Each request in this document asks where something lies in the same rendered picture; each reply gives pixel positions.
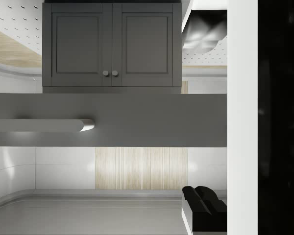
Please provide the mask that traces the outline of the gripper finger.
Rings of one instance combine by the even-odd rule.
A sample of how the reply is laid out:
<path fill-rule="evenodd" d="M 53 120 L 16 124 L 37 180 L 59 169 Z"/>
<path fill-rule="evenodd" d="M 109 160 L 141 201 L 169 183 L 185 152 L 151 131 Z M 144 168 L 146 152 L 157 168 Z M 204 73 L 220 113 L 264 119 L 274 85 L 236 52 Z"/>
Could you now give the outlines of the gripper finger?
<path fill-rule="evenodd" d="M 192 10 L 182 32 L 183 53 L 207 53 L 227 35 L 227 10 Z"/>
<path fill-rule="evenodd" d="M 182 189 L 182 219 L 188 235 L 227 235 L 227 205 L 210 188 Z"/>

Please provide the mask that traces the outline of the white drawer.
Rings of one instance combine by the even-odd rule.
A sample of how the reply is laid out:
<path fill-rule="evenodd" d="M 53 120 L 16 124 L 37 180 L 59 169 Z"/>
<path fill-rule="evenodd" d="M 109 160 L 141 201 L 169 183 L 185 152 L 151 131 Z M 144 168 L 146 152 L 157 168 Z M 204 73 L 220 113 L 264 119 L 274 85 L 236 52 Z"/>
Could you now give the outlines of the white drawer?
<path fill-rule="evenodd" d="M 224 94 L 0 94 L 0 119 L 91 119 L 83 132 L 0 132 L 0 146 L 225 147 Z"/>

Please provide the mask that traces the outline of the white cabinet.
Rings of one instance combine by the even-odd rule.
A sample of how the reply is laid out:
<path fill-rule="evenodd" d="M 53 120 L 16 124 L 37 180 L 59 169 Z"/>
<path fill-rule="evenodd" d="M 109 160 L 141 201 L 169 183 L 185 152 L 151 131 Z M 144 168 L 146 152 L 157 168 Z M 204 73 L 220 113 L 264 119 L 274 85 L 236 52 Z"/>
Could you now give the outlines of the white cabinet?
<path fill-rule="evenodd" d="M 44 93 L 178 94 L 180 0 L 44 0 Z"/>

